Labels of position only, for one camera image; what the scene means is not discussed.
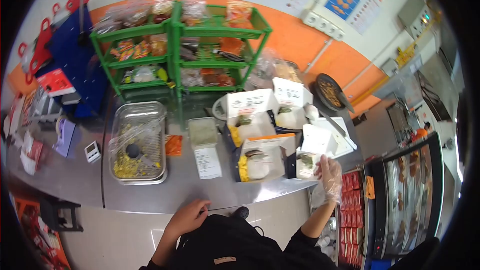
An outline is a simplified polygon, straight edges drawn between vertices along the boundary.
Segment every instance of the white cutting board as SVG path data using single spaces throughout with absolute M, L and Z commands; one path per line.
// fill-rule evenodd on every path
M 345 125 L 345 121 L 343 120 L 343 118 L 342 117 L 331 117 L 331 118 L 343 130 L 345 130 L 346 135 L 350 137 L 349 131 L 347 129 L 347 126 Z M 328 122 L 327 119 L 323 117 L 318 118 L 316 120 L 309 119 L 309 123 L 319 128 L 328 129 L 332 132 L 333 138 L 338 144 L 338 147 L 336 148 L 336 152 L 334 153 L 332 159 L 337 159 L 341 156 L 344 156 L 346 154 L 353 152 L 353 148 L 350 146 L 350 144 L 348 144 L 347 141 L 345 141 L 345 138 L 333 127 L 332 124 L 330 124 L 330 122 Z

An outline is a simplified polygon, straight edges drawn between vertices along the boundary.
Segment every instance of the person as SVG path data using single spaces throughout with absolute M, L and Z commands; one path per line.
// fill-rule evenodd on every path
M 412 142 L 415 142 L 415 141 L 417 141 L 417 140 L 419 140 L 419 139 L 421 139 L 421 138 L 426 137 L 426 136 L 428 135 L 428 132 L 429 132 L 429 130 L 430 130 L 430 127 L 432 127 L 432 126 L 430 125 L 430 122 L 425 122 L 425 126 L 423 126 L 423 128 L 417 129 L 416 134 L 415 134 L 415 135 L 414 135 L 414 134 L 411 135 L 411 140 L 412 140 Z
M 315 244 L 340 202 L 341 167 L 325 155 L 317 166 L 315 175 L 319 178 L 317 187 L 324 191 L 323 202 L 283 252 L 275 240 L 262 236 L 246 221 L 248 208 L 240 207 L 230 217 L 207 216 L 211 201 L 196 199 L 173 215 L 148 265 L 140 270 L 336 269 Z

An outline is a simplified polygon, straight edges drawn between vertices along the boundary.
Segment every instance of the hand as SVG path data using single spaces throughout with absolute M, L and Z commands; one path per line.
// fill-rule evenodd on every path
M 189 205 L 179 209 L 165 227 L 165 234 L 179 238 L 181 235 L 199 228 L 208 216 L 209 200 L 195 199 Z
M 325 189 L 325 198 L 340 202 L 342 193 L 342 166 L 334 159 L 327 158 L 325 154 L 320 157 L 320 162 L 315 171 L 315 176 L 322 180 Z

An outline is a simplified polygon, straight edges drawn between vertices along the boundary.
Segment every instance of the black shirt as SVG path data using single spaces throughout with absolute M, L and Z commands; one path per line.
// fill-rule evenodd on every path
M 164 269 L 336 269 L 315 247 L 316 238 L 299 229 L 282 252 L 242 218 L 211 215 L 200 228 L 181 237 L 166 267 L 152 261 L 140 270 Z

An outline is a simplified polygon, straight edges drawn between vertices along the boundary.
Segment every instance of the tiled floor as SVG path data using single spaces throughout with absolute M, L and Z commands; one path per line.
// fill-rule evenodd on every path
M 307 191 L 281 196 L 248 206 L 247 221 L 261 226 L 265 236 L 284 249 L 290 237 L 310 215 Z M 209 214 L 228 215 L 235 208 Z M 94 207 L 77 211 L 83 232 L 61 234 L 73 270 L 136 270 L 146 265 L 171 214 L 132 214 Z

